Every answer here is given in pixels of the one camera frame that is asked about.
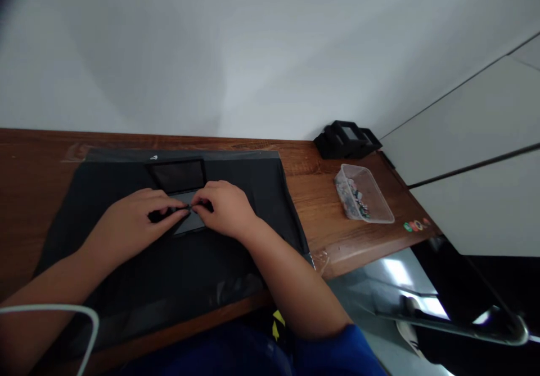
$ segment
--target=hand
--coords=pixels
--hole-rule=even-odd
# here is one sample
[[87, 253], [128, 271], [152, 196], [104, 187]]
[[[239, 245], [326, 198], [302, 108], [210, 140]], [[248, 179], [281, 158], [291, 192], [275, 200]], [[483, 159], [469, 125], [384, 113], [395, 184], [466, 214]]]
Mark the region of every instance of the hand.
[[148, 214], [156, 210], [165, 214], [169, 207], [181, 209], [186, 204], [163, 191], [150, 188], [136, 191], [107, 209], [79, 252], [114, 270], [189, 214], [187, 210], [177, 210], [159, 223], [152, 223], [148, 218]]
[[[214, 212], [198, 205], [206, 201], [212, 203]], [[244, 191], [223, 180], [208, 181], [203, 189], [195, 193], [191, 206], [207, 227], [239, 241], [259, 220]]]

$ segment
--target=clear plastic box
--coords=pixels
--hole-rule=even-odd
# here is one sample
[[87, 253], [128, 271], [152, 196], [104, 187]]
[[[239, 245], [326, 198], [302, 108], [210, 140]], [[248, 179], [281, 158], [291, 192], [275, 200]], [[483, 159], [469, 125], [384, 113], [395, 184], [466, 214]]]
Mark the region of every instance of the clear plastic box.
[[342, 164], [334, 183], [348, 218], [365, 220], [368, 223], [393, 223], [395, 221], [369, 169]]

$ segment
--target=forearm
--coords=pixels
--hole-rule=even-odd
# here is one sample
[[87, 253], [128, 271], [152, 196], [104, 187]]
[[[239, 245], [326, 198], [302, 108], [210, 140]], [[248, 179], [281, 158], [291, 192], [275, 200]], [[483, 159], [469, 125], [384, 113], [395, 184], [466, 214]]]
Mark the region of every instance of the forearm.
[[[57, 262], [0, 307], [38, 303], [82, 304], [111, 272], [76, 252]], [[0, 354], [10, 374], [26, 374], [73, 317], [67, 311], [0, 315]]]
[[352, 323], [324, 280], [263, 220], [239, 241], [250, 252], [277, 307], [298, 337], [330, 337]]

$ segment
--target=white cabinet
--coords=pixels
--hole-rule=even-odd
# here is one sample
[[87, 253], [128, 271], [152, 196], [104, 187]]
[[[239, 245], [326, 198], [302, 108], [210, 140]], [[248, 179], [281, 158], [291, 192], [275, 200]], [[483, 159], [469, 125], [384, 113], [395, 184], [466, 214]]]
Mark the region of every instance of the white cabinet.
[[540, 151], [411, 192], [459, 253], [540, 257]]
[[381, 142], [408, 185], [539, 143], [540, 71], [504, 57]]
[[540, 36], [521, 46], [510, 57], [540, 70]]

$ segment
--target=wooden desk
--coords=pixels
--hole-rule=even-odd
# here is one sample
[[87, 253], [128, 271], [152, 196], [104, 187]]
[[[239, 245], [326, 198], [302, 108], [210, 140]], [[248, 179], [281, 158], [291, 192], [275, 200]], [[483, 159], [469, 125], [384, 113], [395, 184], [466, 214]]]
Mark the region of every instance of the wooden desk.
[[[30, 281], [49, 225], [60, 208], [74, 171], [91, 147], [279, 151], [309, 248], [317, 270], [325, 279], [352, 271], [435, 233], [433, 227], [412, 233], [404, 229], [406, 221], [421, 221], [428, 216], [397, 173], [376, 153], [361, 161], [322, 160], [309, 141], [0, 129], [0, 300]], [[345, 217], [333, 182], [344, 162], [371, 170], [395, 216], [394, 224], [369, 224]], [[92, 355], [86, 374], [118, 366], [269, 302], [269, 294], [263, 292], [97, 352]], [[73, 374], [73, 364], [69, 367]]]

